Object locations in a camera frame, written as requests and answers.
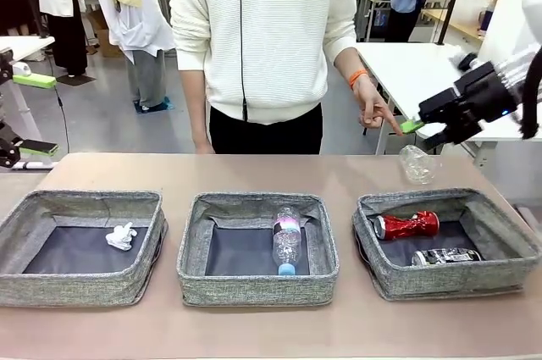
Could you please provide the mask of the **person's left hand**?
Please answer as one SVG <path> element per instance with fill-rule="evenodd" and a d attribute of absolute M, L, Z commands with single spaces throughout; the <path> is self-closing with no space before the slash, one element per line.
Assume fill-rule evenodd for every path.
<path fill-rule="evenodd" d="M 383 123 L 388 123 L 398 136 L 402 135 L 394 114 L 367 75 L 360 75 L 353 83 L 352 90 L 359 103 L 360 119 L 365 128 L 377 129 Z"/>

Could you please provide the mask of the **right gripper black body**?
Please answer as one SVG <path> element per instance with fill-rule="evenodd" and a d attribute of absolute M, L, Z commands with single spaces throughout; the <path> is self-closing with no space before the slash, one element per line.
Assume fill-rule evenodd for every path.
<path fill-rule="evenodd" d="M 482 131 L 479 122 L 492 122 L 508 114 L 508 90 L 492 63 L 463 75 L 434 96 L 419 103 L 424 123 L 441 123 L 456 130 L 459 145 Z"/>

